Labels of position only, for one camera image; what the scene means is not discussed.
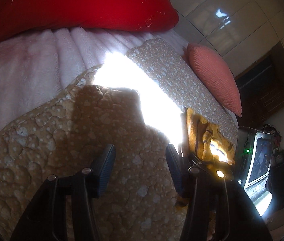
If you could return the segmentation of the yellow striped knit sweater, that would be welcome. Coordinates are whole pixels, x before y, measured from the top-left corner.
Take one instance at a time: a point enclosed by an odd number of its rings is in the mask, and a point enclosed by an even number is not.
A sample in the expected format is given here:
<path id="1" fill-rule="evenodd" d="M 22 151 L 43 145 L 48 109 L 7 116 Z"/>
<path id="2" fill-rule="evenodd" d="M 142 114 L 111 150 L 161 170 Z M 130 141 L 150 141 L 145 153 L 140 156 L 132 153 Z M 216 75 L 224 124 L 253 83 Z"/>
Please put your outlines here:
<path id="1" fill-rule="evenodd" d="M 219 125 L 210 123 L 192 108 L 185 108 L 182 123 L 184 140 L 178 155 L 183 167 L 199 165 L 215 177 L 232 179 L 235 147 L 220 133 Z"/>

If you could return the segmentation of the cluttered shelf unit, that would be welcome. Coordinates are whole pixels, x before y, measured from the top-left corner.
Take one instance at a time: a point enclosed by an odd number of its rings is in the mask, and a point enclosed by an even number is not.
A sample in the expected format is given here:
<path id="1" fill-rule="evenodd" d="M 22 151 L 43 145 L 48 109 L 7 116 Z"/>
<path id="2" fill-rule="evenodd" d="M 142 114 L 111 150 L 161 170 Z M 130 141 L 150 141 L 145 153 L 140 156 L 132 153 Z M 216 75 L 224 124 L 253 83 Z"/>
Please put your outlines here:
<path id="1" fill-rule="evenodd" d="M 262 131 L 273 136 L 273 151 L 266 189 L 272 194 L 269 210 L 276 212 L 284 208 L 284 149 L 281 147 L 282 136 L 275 126 L 271 124 L 264 124 Z"/>

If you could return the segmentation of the beige heart pattern quilt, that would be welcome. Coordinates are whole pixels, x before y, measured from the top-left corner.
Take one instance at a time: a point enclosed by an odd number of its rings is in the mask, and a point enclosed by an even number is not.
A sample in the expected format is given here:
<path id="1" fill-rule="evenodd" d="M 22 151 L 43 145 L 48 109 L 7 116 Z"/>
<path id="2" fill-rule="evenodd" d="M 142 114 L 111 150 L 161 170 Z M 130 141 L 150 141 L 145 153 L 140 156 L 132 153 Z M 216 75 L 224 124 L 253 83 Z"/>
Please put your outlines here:
<path id="1" fill-rule="evenodd" d="M 188 107 L 236 142 L 232 115 L 168 42 L 108 52 L 104 64 L 0 132 L 0 237 L 10 238 L 49 175 L 74 175 L 113 144 L 114 168 L 94 202 L 102 239 L 179 240 L 186 209 L 175 208 L 165 148 L 182 142 Z"/>

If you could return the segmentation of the pink ribbed cushion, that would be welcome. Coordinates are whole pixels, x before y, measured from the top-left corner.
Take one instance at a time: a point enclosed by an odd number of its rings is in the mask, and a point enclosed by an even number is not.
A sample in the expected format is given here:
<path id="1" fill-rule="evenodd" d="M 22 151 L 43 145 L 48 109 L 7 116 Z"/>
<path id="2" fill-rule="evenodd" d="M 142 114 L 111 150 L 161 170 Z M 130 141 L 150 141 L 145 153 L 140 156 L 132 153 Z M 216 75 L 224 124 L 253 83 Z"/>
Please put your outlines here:
<path id="1" fill-rule="evenodd" d="M 200 44 L 188 44 L 188 61 L 201 82 L 216 100 L 238 117 L 242 116 L 239 89 L 227 63 L 214 50 Z"/>

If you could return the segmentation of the brown wooden door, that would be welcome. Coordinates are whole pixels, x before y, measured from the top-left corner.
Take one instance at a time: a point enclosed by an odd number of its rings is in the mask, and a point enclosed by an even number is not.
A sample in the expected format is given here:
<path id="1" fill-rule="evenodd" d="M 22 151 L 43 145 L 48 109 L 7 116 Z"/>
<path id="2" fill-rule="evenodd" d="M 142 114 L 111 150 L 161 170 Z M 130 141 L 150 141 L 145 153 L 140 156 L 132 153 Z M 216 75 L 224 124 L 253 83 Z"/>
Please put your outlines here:
<path id="1" fill-rule="evenodd" d="M 278 42 L 266 55 L 235 77 L 242 114 L 238 124 L 260 128 L 284 108 L 284 47 Z"/>

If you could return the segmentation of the white glossy wardrobe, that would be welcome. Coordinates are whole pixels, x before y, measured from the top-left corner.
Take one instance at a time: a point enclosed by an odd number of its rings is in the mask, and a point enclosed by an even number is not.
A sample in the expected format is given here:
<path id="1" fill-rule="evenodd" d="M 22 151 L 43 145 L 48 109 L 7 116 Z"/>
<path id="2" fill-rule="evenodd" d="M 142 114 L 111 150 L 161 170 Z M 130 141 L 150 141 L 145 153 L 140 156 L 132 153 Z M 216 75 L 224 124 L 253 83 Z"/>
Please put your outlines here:
<path id="1" fill-rule="evenodd" d="M 284 0 L 170 0 L 175 31 L 215 50 L 234 76 L 277 43 L 284 48 Z"/>

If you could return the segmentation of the red embroidered pillow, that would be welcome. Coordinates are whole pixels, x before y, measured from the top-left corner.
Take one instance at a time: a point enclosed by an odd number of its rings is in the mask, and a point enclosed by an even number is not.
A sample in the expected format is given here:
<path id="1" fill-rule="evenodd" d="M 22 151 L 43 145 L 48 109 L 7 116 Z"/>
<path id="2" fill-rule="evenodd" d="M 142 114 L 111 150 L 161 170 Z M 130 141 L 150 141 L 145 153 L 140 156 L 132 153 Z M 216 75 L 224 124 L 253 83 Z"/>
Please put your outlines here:
<path id="1" fill-rule="evenodd" d="M 0 41 L 33 29 L 167 31 L 178 20 L 170 0 L 0 0 Z"/>

